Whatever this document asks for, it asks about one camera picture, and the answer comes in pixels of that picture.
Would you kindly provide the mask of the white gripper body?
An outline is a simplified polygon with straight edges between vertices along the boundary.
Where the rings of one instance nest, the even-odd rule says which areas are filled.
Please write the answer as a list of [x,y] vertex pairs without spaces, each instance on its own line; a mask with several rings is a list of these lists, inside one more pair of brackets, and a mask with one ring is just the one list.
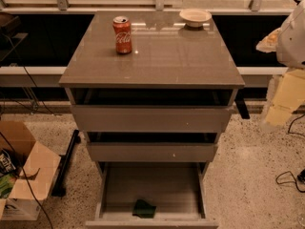
[[260,127],[265,132],[272,132],[285,125],[293,112],[305,103],[305,71],[288,69],[282,75],[274,75],[266,98]]

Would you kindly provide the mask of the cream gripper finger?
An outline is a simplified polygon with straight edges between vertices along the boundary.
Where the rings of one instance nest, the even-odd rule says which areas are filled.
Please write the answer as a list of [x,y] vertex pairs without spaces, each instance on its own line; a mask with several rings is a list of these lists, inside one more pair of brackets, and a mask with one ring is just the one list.
[[276,52],[278,50],[278,36],[281,33],[281,29],[277,28],[266,35],[261,41],[256,45],[256,49],[259,52]]

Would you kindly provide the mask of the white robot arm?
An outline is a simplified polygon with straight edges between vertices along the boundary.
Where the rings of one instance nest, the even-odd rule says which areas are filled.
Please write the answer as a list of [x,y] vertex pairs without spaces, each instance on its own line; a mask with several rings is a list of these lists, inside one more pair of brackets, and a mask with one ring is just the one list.
[[269,83],[261,128],[273,131],[282,127],[305,102],[305,1],[301,0],[281,27],[270,32],[256,45],[259,52],[275,52],[287,67]]

